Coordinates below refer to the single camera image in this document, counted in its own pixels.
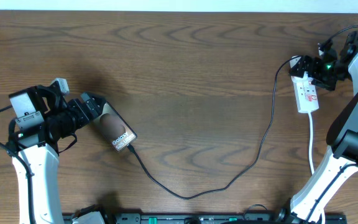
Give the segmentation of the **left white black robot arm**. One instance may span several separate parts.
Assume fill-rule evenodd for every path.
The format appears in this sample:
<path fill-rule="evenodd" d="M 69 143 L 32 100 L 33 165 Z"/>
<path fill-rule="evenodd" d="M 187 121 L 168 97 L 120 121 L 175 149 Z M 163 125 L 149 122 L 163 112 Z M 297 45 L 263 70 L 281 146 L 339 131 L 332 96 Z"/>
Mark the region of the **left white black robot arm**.
<path fill-rule="evenodd" d="M 84 92 L 65 100 L 64 79 L 9 95 L 16 118 L 9 125 L 7 151 L 19 185 L 20 223 L 63 223 L 58 189 L 58 141 L 86 126 L 103 111 L 103 96 Z"/>

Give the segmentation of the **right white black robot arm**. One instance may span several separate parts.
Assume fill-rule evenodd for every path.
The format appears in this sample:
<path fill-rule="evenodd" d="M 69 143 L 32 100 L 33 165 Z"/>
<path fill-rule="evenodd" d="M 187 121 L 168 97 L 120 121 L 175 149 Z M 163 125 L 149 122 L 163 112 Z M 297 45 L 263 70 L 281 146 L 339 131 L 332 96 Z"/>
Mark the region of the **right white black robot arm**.
<path fill-rule="evenodd" d="M 334 120 L 326 135 L 327 150 L 305 186 L 280 209 L 279 223 L 324 223 L 324 208 L 341 185 L 358 171 L 358 25 L 348 27 L 343 49 L 337 53 L 332 38 L 318 45 L 318 57 L 297 55 L 288 60 L 300 113 L 317 110 L 315 88 L 333 91 L 349 79 L 353 99 Z"/>

